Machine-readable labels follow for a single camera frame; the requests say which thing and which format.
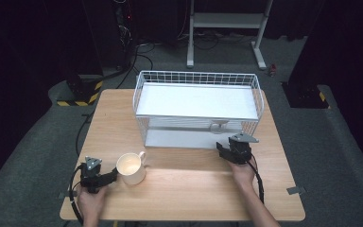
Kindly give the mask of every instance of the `person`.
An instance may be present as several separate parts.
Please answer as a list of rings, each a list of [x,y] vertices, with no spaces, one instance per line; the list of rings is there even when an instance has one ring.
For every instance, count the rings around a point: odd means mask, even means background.
[[[236,165],[229,161],[226,162],[228,162],[232,169],[234,181],[243,197],[246,209],[249,212],[254,225],[256,227],[280,226],[254,191],[252,181],[255,173],[252,168],[248,164]],[[256,167],[256,163],[253,159],[250,160],[250,163],[252,166]],[[78,209],[84,218],[85,227],[98,226],[99,217],[104,207],[107,189],[108,186],[104,186],[97,194],[90,194],[86,188],[83,188],[80,185],[78,186]]]

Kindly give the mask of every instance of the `white metal stand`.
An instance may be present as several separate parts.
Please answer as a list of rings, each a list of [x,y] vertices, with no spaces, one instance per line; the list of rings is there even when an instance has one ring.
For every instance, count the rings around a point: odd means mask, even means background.
[[[260,69],[267,69],[259,45],[264,35],[272,2],[273,0],[268,0],[264,13],[195,13],[194,0],[191,0],[187,67],[194,67],[194,27],[229,27],[259,29],[257,39],[251,42],[251,46],[258,62],[258,67]]]

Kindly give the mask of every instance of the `wooden table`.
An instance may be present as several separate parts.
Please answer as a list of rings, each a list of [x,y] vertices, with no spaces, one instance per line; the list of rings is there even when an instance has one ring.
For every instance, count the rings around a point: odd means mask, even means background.
[[[119,176],[110,184],[102,219],[115,220],[249,220],[227,163],[216,149],[145,148],[132,109],[131,89],[102,92],[78,163],[85,156],[103,160],[110,172],[126,152],[147,153],[146,178],[126,185]],[[252,143],[265,188],[265,205],[277,220],[303,220],[305,212],[276,130],[266,97],[265,110]],[[68,198],[63,219],[76,219]]]

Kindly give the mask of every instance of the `wire basket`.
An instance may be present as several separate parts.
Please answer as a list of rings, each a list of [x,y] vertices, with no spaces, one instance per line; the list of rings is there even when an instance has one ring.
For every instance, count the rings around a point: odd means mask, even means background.
[[[254,74],[141,71],[133,110],[146,147],[216,148],[252,138],[264,111]]]

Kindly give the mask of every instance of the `white mug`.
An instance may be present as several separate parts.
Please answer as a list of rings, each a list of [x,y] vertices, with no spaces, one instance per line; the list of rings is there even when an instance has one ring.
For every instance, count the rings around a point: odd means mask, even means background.
[[[139,154],[123,154],[117,160],[116,168],[122,176],[123,182],[131,185],[138,184],[146,177],[146,169],[144,168],[146,157],[147,154],[141,151]]]

